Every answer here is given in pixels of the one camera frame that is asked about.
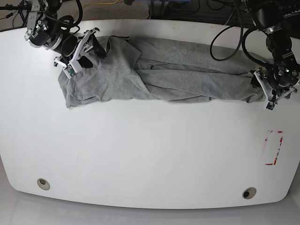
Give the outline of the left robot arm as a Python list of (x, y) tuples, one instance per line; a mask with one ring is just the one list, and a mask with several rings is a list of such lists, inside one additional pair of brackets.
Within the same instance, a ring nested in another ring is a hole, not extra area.
[[(252, 17), (254, 27), (248, 29), (242, 38), (244, 54), (260, 66), (253, 71), (253, 82), (261, 86), (265, 108), (273, 110), (278, 101), (289, 99), (300, 84), (300, 65), (292, 52), (289, 25), (285, 16), (300, 12), (298, 0), (247, 0), (246, 8)], [(249, 54), (246, 39), (250, 33), (259, 30), (266, 35), (266, 46), (271, 52), (273, 63), (260, 61)]]

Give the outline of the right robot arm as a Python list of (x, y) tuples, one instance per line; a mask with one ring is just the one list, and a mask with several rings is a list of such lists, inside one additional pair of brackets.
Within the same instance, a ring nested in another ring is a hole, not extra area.
[(77, 0), (76, 3), (79, 11), (77, 21), (71, 15), (58, 18), (61, 0), (33, 0), (24, 37), (33, 47), (44, 47), (59, 53), (60, 56), (54, 59), (54, 66), (62, 66), (63, 72), (70, 77), (84, 68), (93, 67), (89, 59), (90, 52), (101, 59), (107, 56), (95, 36), (98, 28), (78, 33), (83, 7), (80, 1)]

